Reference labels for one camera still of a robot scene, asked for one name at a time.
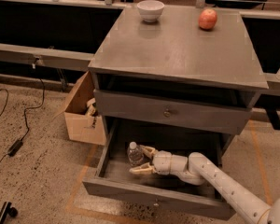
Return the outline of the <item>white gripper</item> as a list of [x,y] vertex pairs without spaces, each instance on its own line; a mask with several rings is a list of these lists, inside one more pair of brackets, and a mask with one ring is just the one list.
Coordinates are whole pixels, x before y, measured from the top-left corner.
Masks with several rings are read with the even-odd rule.
[[154,147],[141,145],[143,153],[152,160],[153,166],[148,162],[131,168],[129,172],[133,175],[168,175],[171,169],[172,154],[167,151],[159,151]]

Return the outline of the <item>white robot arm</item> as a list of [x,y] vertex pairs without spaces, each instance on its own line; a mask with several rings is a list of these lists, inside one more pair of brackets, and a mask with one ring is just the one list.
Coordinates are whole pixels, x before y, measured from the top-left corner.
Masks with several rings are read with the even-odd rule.
[[134,175],[175,175],[192,185],[207,181],[247,224],[280,224],[280,198],[269,206],[199,152],[185,157],[131,142],[127,155]]

